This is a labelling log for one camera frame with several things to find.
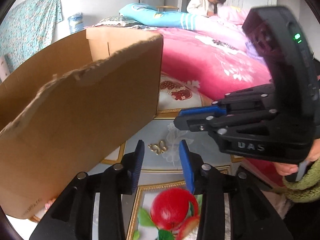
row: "paper roll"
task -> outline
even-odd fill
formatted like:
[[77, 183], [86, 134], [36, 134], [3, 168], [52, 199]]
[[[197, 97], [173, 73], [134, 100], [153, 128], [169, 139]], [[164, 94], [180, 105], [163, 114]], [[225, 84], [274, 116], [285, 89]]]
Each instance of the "paper roll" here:
[[10, 71], [4, 56], [0, 57], [0, 79], [3, 82], [10, 75]]

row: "red apple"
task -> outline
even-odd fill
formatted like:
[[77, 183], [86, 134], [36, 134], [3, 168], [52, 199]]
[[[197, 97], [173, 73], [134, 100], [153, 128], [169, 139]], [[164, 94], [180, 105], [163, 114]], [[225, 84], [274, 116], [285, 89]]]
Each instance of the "red apple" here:
[[199, 216], [187, 218], [186, 221], [184, 221], [181, 225], [179, 233], [175, 240], [183, 240], [199, 225], [199, 222]]
[[159, 229], [170, 231], [186, 218], [189, 202], [193, 205], [194, 215], [198, 215], [198, 202], [189, 191], [183, 188], [162, 191], [152, 202], [151, 219]]

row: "white sweater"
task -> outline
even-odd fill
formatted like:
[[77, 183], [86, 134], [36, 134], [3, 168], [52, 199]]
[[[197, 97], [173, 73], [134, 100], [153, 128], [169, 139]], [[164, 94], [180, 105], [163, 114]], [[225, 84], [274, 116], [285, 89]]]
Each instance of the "white sweater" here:
[[213, 4], [209, 0], [191, 0], [187, 6], [187, 12], [196, 15], [207, 16], [207, 12], [213, 11]]

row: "brown cardboard box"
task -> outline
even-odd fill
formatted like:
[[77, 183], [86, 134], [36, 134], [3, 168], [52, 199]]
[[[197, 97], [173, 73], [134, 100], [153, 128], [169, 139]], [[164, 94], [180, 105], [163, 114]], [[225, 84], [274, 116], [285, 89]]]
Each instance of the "brown cardboard box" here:
[[152, 32], [89, 28], [41, 50], [0, 85], [7, 215], [31, 217], [153, 119], [162, 46]]

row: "floral curtain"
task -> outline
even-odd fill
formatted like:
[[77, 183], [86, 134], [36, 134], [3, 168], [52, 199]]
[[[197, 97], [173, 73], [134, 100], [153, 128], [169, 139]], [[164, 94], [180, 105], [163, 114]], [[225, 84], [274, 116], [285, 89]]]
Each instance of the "floral curtain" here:
[[10, 72], [51, 44], [60, 21], [60, 0], [26, 0], [8, 12], [0, 26], [0, 56]]

